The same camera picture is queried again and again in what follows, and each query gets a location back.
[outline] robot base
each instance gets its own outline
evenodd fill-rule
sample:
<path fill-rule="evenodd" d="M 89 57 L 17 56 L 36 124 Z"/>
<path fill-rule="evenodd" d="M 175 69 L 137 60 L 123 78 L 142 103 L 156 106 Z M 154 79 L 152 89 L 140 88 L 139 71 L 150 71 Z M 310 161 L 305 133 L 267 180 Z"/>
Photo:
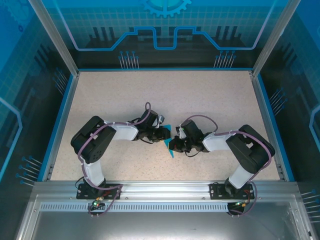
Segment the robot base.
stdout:
<path fill-rule="evenodd" d="M 237 193 L 232 197 L 226 191 L 226 185 L 224 183 L 209 184 L 209 192 L 211 200 L 247 200 L 248 195 L 245 190 L 250 192 L 250 200 L 255 199 L 254 189 L 252 184 L 247 183 L 240 188 Z"/>
<path fill-rule="evenodd" d="M 105 185 L 104 188 L 110 188 L 110 187 L 114 187 L 117 185 L 119 185 L 119 184 L 108 184 L 108 185 Z M 81 183 L 78 186 L 78 191 L 76 193 L 76 199 L 95 200 L 96 198 L 103 196 L 104 200 L 113 200 L 115 195 L 117 194 L 118 190 L 119 189 L 117 188 L 117 189 L 113 189 L 113 190 L 109 190 L 109 191 L 94 193 L 90 186 L 88 186 L 87 184 Z M 121 195 L 121 193 L 116 197 L 116 200 L 120 199 L 120 195 Z"/>

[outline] enclosure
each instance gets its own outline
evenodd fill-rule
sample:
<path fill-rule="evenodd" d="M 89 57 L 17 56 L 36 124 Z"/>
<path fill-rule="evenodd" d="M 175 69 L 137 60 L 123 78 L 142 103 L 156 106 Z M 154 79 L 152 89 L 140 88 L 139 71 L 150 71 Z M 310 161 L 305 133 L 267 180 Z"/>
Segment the enclosure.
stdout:
<path fill-rule="evenodd" d="M 319 10 L 315 0 L 3 1 L 3 239 L 318 239 Z M 93 116 L 139 118 L 146 102 L 169 140 L 205 115 L 217 133 L 250 125 L 271 143 L 248 214 L 228 210 L 239 199 L 212 198 L 239 165 L 230 149 L 187 157 L 169 140 L 114 140 L 101 169 L 123 187 L 91 219 L 72 138 Z"/>

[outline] beige work surface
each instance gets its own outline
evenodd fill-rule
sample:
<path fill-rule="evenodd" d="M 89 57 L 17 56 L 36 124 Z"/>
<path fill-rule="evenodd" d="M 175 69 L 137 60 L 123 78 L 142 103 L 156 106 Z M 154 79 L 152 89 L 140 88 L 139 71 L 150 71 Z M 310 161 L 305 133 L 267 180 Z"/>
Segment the beige work surface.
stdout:
<path fill-rule="evenodd" d="M 164 124 L 176 126 L 194 114 L 213 118 L 218 133 L 249 124 L 267 138 L 254 89 L 247 71 L 139 71 L 82 72 L 76 87 L 51 180 L 82 177 L 80 162 L 70 145 L 72 137 L 92 117 L 126 122 L 141 117 L 145 102 L 165 117 Z M 214 125 L 194 118 L 203 133 Z M 200 181 L 225 180 L 238 166 L 230 150 L 183 153 L 171 157 L 164 142 L 114 140 L 101 158 L 107 180 Z M 275 162 L 255 179 L 278 180 Z"/>

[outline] teal object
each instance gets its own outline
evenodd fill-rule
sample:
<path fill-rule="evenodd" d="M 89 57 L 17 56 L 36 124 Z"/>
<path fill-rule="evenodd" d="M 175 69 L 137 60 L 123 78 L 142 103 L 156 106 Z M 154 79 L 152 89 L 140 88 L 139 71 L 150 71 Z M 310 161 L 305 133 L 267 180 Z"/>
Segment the teal object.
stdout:
<path fill-rule="evenodd" d="M 171 125 L 164 125 L 163 127 L 166 128 L 166 129 L 169 129 L 169 131 L 171 132 Z M 169 149 L 169 142 L 170 142 L 171 140 L 172 140 L 171 138 L 164 140 L 164 144 L 165 144 L 166 147 L 168 148 L 168 150 L 169 150 L 169 152 L 170 152 L 170 154 L 171 154 L 171 157 L 174 158 L 174 157 L 175 157 L 175 156 L 174 156 L 174 151 L 172 151 L 172 150 Z"/>

